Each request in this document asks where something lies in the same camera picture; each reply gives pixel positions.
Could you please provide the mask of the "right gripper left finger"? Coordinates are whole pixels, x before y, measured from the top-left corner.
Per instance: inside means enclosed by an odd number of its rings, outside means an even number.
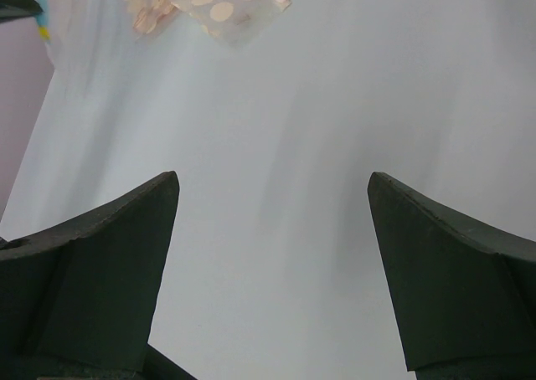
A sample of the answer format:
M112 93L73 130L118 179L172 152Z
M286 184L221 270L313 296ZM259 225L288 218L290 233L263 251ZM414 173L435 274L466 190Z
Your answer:
M164 172L49 229L1 242L4 372L139 372L178 208Z

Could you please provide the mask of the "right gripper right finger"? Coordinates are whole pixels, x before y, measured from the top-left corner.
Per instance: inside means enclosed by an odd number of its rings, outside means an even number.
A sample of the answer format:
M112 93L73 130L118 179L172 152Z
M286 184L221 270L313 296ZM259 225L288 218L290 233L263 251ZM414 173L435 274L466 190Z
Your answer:
M535 369L535 243L383 172L368 201L411 372Z

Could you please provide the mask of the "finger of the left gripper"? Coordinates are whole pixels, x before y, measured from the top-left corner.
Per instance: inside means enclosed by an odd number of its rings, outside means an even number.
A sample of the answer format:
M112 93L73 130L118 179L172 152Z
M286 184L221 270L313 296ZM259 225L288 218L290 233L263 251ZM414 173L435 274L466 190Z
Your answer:
M34 18L43 12L35 0L0 0L0 21L8 23L23 18Z

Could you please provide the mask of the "blue zipper clear bag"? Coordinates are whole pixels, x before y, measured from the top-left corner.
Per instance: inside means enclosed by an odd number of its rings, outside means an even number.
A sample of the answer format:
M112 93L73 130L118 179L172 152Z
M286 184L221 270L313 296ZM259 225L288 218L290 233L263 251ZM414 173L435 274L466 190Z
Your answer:
M35 20L47 55L65 78L93 75L137 41L124 0L36 1L43 9Z

